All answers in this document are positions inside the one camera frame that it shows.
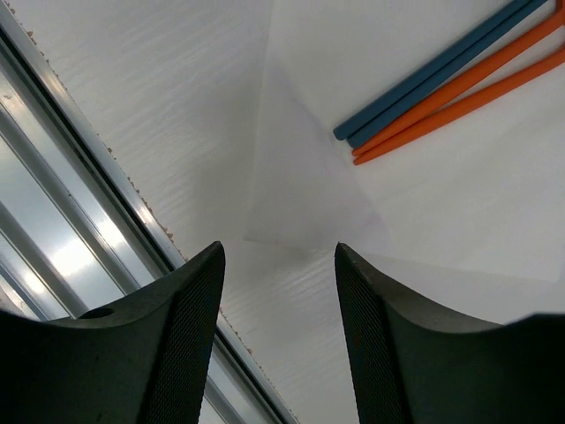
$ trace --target orange stick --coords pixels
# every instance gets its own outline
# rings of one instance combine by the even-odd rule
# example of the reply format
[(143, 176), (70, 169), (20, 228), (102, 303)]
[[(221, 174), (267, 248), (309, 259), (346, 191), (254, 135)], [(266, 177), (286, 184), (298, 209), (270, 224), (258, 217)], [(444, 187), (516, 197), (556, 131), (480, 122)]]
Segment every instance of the orange stick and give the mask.
[(565, 23), (565, 9), (563, 1), (557, 2), (557, 12), (551, 18), (546, 19), (526, 34), (511, 42), (505, 48), (494, 53), (480, 64), (473, 66), (469, 71), (464, 72), (459, 77), (439, 88), (435, 93), (429, 95), (417, 106), (399, 117), (387, 128), (372, 137), (366, 144), (353, 150), (354, 156), (359, 156), (368, 152), (382, 142), (394, 137), (401, 131), (416, 124), (421, 119), (432, 115), (436, 110), (448, 104), (457, 96), (463, 94), (469, 88), (477, 85), (491, 73), (500, 69), (503, 65), (510, 62), (513, 58), (543, 40)]
[(395, 137), (381, 143), (376, 148), (357, 157), (353, 162), (356, 165), (371, 161), (372, 159), (385, 155), (415, 139), (422, 137), (432, 131), (447, 125), (456, 119), (483, 107), (506, 93), (522, 86), (523, 84), (536, 79), (557, 66), (565, 63), (565, 47), (559, 49), (551, 56), (540, 60), (536, 64), (529, 66), (514, 75), (503, 79), (490, 87), (484, 88), (474, 95), (470, 95), (461, 101), (452, 104), (444, 110), (434, 113), (430, 117), (419, 121), (407, 130), (400, 132)]

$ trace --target metal frame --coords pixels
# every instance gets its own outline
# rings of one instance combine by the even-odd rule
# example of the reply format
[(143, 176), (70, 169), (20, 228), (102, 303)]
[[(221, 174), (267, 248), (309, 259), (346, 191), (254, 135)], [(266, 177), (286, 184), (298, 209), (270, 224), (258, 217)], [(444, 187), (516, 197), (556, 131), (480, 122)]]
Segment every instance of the metal frame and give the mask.
[[(129, 222), (124, 224), (127, 228), (120, 226), (120, 230), (135, 233), (134, 236), (141, 245), (147, 243), (143, 249), (144, 252), (141, 252), (140, 255), (146, 266), (152, 262), (149, 264), (150, 274), (158, 277), (158, 274), (162, 275), (184, 264), (183, 256), (175, 248), (161, 225), (154, 219), (145, 202), (110, 155), (49, 64), (3, 2), (0, 2), (0, 27), (4, 36), (9, 40), (10, 47), (15, 49), (14, 55), (19, 55), (19, 59), (23, 62), (20, 64), (27, 68), (25, 69), (26, 74), (20, 77), (31, 79), (27, 82), (28, 86), (33, 85), (39, 90), (39, 93), (34, 93), (35, 96), (39, 94), (45, 98), (49, 105), (43, 104), (42, 106), (51, 112), (51, 119), (59, 121), (56, 122), (60, 125), (57, 129), (67, 133), (68, 141), (74, 143), (71, 147), (72, 152), (89, 168), (88, 171), (92, 175), (98, 177), (97, 183), (108, 195), (108, 201), (122, 208), (120, 210), (123, 213), (122, 219), (129, 220)], [(139, 249), (136, 251), (134, 248), (133, 251), (139, 254)], [(122, 267), (121, 271), (127, 271), (128, 267), (125, 266), (125, 268)], [(140, 282), (140, 285), (148, 283), (144, 281)], [(210, 362), (210, 369), (212, 373), (208, 377), (214, 380), (214, 386), (211, 387), (221, 389), (222, 396), (230, 403), (228, 409), (233, 408), (232, 412), (235, 411), (243, 422), (298, 423), (222, 314), (218, 316), (214, 355)], [(225, 383), (229, 381), (237, 381), (237, 384), (231, 386), (228, 384), (227, 386), (231, 389), (224, 390)], [(223, 407), (223, 412), (219, 409), (222, 408), (215, 408), (220, 415), (226, 414), (228, 410), (226, 407)], [(260, 411), (260, 413), (253, 416), (252, 410)], [(271, 421), (265, 420), (266, 417), (270, 417)]]

